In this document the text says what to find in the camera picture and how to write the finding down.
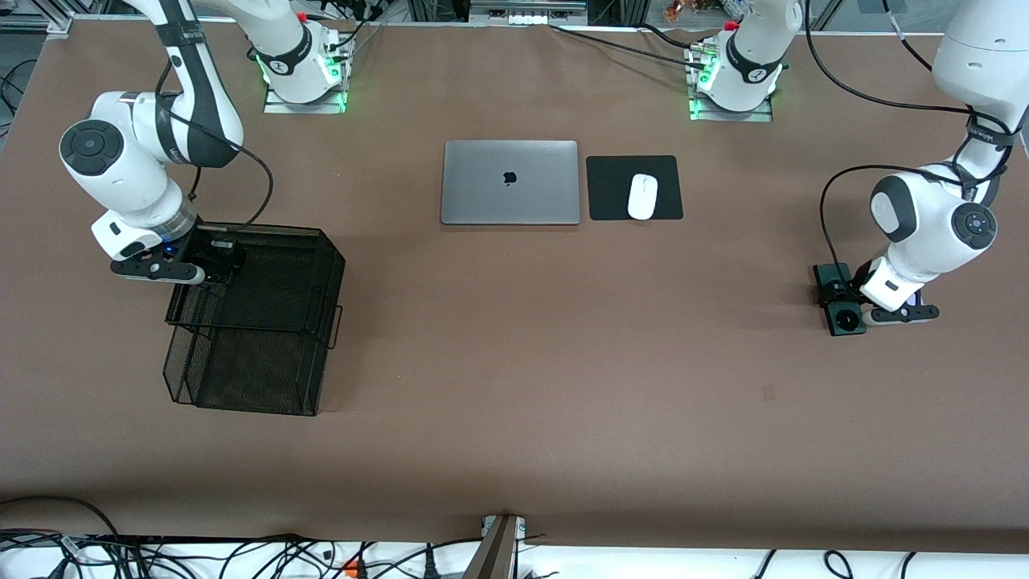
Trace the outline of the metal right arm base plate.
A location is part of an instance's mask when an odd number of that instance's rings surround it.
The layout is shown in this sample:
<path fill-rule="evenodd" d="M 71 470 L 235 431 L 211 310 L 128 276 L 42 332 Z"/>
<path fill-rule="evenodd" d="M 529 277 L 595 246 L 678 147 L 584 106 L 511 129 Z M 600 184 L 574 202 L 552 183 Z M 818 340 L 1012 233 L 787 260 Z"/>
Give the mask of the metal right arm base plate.
<path fill-rule="evenodd" d="M 349 81 L 344 81 L 330 88 L 319 99 L 308 103 L 291 103 L 283 100 L 269 85 L 265 89 L 264 113 L 267 114 L 301 114 L 301 115 L 338 115 L 346 112 L 348 107 Z"/>

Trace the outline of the black mesh two-tier tray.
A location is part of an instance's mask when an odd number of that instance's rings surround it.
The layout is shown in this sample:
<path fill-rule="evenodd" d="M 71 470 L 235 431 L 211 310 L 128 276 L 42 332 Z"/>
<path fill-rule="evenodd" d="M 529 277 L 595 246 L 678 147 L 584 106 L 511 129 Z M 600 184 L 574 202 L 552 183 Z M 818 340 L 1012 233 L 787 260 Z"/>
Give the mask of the black mesh two-tier tray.
<path fill-rule="evenodd" d="M 346 262 L 320 228 L 206 224 L 216 252 L 246 259 L 229 285 L 177 285 L 162 374 L 170 398 L 203 409 L 315 417 L 338 337 Z"/>

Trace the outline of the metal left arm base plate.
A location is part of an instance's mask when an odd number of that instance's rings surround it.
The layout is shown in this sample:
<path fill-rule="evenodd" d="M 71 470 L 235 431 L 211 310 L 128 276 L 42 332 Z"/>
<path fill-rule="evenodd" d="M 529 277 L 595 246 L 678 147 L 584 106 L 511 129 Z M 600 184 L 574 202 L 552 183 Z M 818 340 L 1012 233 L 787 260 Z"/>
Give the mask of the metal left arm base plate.
<path fill-rule="evenodd" d="M 774 120 L 772 98 L 766 96 L 757 109 L 731 111 L 721 109 L 708 95 L 691 89 L 690 118 L 691 121 L 772 122 Z"/>

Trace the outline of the white computer mouse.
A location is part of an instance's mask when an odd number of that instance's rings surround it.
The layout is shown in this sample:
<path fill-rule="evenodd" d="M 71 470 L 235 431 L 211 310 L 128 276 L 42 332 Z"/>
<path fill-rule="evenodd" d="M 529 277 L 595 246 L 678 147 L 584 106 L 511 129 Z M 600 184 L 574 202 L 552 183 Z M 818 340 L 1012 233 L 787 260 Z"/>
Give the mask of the white computer mouse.
<path fill-rule="evenodd" d="M 627 212 L 632 220 L 653 219 L 657 210 L 658 180 L 653 175 L 634 175 L 629 184 Z"/>

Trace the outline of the black mouse pad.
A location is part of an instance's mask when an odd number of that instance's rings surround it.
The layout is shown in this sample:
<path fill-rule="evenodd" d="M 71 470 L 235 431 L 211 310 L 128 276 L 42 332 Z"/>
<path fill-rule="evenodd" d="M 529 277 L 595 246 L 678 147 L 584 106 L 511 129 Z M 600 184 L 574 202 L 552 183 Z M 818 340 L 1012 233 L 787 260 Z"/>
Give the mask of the black mouse pad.
<path fill-rule="evenodd" d="M 589 217 L 595 221 L 632 220 L 627 212 L 634 175 L 653 175 L 658 200 L 653 219 L 682 220 L 678 165 L 674 155 L 592 155 L 587 158 Z"/>

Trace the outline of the dark green smartphone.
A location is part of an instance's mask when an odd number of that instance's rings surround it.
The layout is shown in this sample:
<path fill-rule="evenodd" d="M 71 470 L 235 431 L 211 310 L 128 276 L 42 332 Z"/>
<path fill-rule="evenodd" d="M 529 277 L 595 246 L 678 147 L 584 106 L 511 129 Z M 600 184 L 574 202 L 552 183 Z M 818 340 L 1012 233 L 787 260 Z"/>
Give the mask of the dark green smartphone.
<path fill-rule="evenodd" d="M 835 266 L 839 272 L 850 273 L 846 264 L 816 264 L 812 267 L 815 285 L 816 266 Z M 828 304 L 827 307 L 820 307 L 824 314 L 824 318 L 826 318 L 826 325 L 831 336 L 863 335 L 867 332 L 867 327 L 863 322 L 863 305 L 839 300 Z"/>

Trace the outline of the silver closed laptop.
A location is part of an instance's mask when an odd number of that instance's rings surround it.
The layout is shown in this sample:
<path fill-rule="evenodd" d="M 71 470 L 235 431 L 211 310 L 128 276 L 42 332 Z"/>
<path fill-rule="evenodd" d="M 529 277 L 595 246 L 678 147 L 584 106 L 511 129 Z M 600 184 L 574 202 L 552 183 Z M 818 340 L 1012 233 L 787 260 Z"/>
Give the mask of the silver closed laptop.
<path fill-rule="evenodd" d="M 576 226 L 580 158 L 567 140 L 445 143 L 445 226 Z"/>

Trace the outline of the white power strip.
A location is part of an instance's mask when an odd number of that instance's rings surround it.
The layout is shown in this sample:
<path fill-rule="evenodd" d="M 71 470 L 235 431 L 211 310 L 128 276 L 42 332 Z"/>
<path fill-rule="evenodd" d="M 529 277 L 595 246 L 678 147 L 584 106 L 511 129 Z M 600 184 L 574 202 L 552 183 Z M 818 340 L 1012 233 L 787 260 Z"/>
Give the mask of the white power strip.
<path fill-rule="evenodd" d="M 489 26 L 588 25 L 587 0 L 469 0 L 468 22 Z"/>

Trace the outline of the aluminium frame rail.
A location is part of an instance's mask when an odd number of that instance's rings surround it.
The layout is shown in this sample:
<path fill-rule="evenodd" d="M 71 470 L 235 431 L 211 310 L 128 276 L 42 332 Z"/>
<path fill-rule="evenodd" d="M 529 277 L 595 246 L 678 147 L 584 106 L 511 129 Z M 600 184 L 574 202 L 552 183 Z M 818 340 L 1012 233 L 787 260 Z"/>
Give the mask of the aluminium frame rail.
<path fill-rule="evenodd" d="M 97 12 L 92 14 L 92 12 L 69 12 L 69 11 L 59 11 L 59 12 L 47 12 L 45 19 L 47 19 L 47 28 L 45 28 L 45 34 L 52 38 L 65 38 L 68 36 L 74 23 L 80 21 L 99 21 L 99 19 L 106 19 L 107 14 L 103 12 Z"/>

